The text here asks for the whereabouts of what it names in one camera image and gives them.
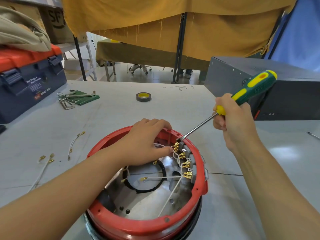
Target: forearm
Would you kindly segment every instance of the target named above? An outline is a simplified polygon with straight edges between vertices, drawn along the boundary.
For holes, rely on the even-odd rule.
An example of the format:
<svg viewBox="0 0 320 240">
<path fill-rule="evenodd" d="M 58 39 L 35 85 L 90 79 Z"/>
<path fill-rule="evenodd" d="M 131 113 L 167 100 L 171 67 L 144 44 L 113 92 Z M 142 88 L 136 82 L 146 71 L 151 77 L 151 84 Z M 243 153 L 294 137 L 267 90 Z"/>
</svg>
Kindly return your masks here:
<svg viewBox="0 0 320 240">
<path fill-rule="evenodd" d="M 235 157 L 268 239 L 317 239 L 320 214 L 262 145 L 240 147 Z"/>
<path fill-rule="evenodd" d="M 103 149 L 4 206 L 0 239 L 61 239 L 121 168 L 118 161 L 112 149 Z"/>
</svg>

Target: blue toolbox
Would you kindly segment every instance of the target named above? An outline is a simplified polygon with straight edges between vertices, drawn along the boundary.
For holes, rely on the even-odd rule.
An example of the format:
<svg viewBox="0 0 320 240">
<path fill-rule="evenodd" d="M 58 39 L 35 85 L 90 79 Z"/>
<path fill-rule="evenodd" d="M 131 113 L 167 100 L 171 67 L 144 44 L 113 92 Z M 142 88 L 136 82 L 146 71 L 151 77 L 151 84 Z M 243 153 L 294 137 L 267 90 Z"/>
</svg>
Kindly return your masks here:
<svg viewBox="0 0 320 240">
<path fill-rule="evenodd" d="M 67 82 L 62 52 L 0 46 L 0 124 L 13 121 Z"/>
</svg>

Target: tiled floor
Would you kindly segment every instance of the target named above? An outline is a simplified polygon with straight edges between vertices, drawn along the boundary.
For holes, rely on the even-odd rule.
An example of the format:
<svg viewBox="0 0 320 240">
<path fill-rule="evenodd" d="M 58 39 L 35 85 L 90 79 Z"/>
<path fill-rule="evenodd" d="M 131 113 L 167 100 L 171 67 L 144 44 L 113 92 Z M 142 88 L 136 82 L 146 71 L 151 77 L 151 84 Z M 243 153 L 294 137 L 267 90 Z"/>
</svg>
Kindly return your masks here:
<svg viewBox="0 0 320 240">
<path fill-rule="evenodd" d="M 133 83 L 166 83 L 169 84 L 173 79 L 173 72 L 171 72 L 170 67 L 151 66 L 152 71 L 149 71 L 148 74 L 145 74 L 142 69 L 136 69 L 134 74 L 131 74 L 129 67 L 132 64 L 120 63 L 115 64 L 115 73 L 110 77 L 110 82 L 133 82 Z M 111 74 L 112 66 L 108 67 L 109 74 Z M 98 81 L 107 81 L 106 72 L 104 67 L 98 67 L 96 69 Z M 198 81 L 200 71 L 194 70 L 191 78 L 179 79 L 180 84 L 204 84 L 203 81 Z"/>
</svg>

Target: toolbox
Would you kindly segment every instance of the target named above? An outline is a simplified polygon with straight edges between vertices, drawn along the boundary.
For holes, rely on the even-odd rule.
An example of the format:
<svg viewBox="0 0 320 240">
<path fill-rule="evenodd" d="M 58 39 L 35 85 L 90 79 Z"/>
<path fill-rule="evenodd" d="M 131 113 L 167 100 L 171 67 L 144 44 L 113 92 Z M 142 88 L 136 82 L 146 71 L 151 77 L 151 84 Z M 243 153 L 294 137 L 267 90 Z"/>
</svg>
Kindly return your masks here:
<svg viewBox="0 0 320 240">
<path fill-rule="evenodd" d="M 274 71 L 278 79 L 248 100 L 255 120 L 320 120 L 320 73 L 273 60 L 212 57 L 205 86 L 214 96 L 234 94 L 254 75 Z"/>
<path fill-rule="evenodd" d="M 0 123 L 13 121 L 67 82 L 62 52 L 0 46 Z"/>
</svg>

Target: hand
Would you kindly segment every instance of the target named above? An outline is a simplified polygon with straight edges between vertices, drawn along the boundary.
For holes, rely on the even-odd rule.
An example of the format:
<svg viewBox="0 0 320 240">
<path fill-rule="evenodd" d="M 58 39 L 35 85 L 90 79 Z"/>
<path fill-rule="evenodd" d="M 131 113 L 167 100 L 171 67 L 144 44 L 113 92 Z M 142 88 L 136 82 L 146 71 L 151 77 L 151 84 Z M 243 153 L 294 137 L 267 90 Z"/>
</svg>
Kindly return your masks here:
<svg viewBox="0 0 320 240">
<path fill-rule="evenodd" d="M 217 105 L 222 105 L 226 111 L 226 116 L 218 115 L 213 120 L 213 126 L 223 131 L 223 137 L 227 148 L 236 153 L 242 147 L 252 146 L 261 143 L 251 114 L 250 105 L 244 103 L 239 106 L 230 93 L 216 98 L 216 105 L 213 110 L 217 110 Z"/>
<path fill-rule="evenodd" d="M 142 165 L 172 153 L 174 150 L 170 146 L 155 148 L 153 144 L 163 128 L 172 129 L 165 120 L 142 119 L 135 123 L 128 134 L 110 146 L 120 155 L 121 166 Z"/>
</svg>

